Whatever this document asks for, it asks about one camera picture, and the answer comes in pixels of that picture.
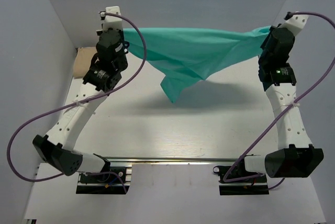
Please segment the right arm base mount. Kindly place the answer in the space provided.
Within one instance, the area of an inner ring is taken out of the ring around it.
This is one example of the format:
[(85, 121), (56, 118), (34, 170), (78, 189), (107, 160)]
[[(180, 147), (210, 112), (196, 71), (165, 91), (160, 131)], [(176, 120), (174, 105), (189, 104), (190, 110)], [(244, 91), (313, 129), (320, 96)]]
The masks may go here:
[(219, 195), (220, 196), (248, 196), (248, 195), (268, 195), (269, 188), (265, 175), (253, 177), (256, 173), (247, 172), (241, 165), (234, 168), (228, 175), (225, 182), (224, 175), (228, 172), (230, 165), (216, 165), (213, 167), (213, 173), (219, 177)]

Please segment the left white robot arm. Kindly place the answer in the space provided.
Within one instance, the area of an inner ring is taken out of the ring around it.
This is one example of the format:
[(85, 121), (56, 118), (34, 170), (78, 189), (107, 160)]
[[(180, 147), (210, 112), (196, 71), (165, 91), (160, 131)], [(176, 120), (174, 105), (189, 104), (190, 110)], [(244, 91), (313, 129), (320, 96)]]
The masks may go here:
[(110, 177), (107, 160), (96, 154), (75, 150), (76, 141), (107, 92), (121, 80), (127, 66), (129, 43), (121, 29), (100, 31), (99, 41), (88, 72), (75, 98), (75, 105), (65, 110), (58, 122), (44, 135), (32, 141), (40, 157), (66, 176), (75, 172), (89, 172), (100, 182)]

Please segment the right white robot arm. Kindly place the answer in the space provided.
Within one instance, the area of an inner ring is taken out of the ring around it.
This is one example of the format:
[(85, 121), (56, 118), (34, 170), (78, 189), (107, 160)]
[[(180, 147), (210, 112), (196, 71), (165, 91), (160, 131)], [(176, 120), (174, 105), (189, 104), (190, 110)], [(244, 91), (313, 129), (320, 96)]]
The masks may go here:
[(277, 119), (278, 150), (267, 155), (248, 155), (236, 168), (237, 177), (247, 182), (255, 173), (271, 178), (308, 177), (324, 158), (314, 148), (304, 127), (296, 99), (296, 78), (287, 62), (295, 42), (287, 28), (270, 29), (261, 45), (259, 78)]

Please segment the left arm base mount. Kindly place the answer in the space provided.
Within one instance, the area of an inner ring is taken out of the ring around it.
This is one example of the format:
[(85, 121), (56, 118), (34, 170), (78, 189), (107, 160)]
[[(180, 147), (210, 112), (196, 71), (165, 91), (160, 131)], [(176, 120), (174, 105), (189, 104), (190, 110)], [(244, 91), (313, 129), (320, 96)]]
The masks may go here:
[(85, 175), (80, 174), (76, 186), (76, 194), (87, 195), (125, 195), (130, 187), (130, 166), (111, 166), (112, 174)]

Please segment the teal t shirt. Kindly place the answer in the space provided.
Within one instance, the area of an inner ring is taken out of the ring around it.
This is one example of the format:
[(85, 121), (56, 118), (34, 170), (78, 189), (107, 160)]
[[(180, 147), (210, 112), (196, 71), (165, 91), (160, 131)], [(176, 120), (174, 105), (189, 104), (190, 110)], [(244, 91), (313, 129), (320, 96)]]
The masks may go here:
[(182, 90), (231, 65), (261, 54), (269, 27), (248, 32), (201, 28), (127, 28), (129, 51), (146, 61), (165, 77), (161, 87), (174, 103)]

